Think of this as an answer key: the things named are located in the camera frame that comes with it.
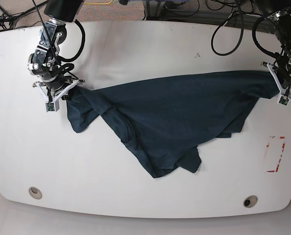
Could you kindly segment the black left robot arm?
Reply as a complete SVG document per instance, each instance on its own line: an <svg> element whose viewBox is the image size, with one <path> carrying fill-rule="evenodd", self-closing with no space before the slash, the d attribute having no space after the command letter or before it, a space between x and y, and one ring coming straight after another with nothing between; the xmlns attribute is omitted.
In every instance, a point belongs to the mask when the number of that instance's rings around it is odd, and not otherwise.
<svg viewBox="0 0 291 235"><path fill-rule="evenodd" d="M253 42L261 52L275 59L277 79L282 88L287 89L291 87L291 0L256 0L255 4L263 16L253 25ZM266 50L256 38L257 27L265 20L271 20L274 25L274 34L281 44L281 53Z"/></svg>

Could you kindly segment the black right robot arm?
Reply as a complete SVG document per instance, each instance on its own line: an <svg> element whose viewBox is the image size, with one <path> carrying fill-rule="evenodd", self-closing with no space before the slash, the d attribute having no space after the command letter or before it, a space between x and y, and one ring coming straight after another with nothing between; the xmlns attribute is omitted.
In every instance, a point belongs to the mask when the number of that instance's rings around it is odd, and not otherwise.
<svg viewBox="0 0 291 235"><path fill-rule="evenodd" d="M41 36L35 52L30 55L28 69L32 75L40 77L47 88L48 100L52 95L66 87L67 81L73 76L73 62L81 55L85 46L85 30L76 19L83 0L50 0L44 14L49 20L42 23ZM59 56L60 48L67 37L66 23L74 22L81 31L81 43L78 52L72 58Z"/></svg>

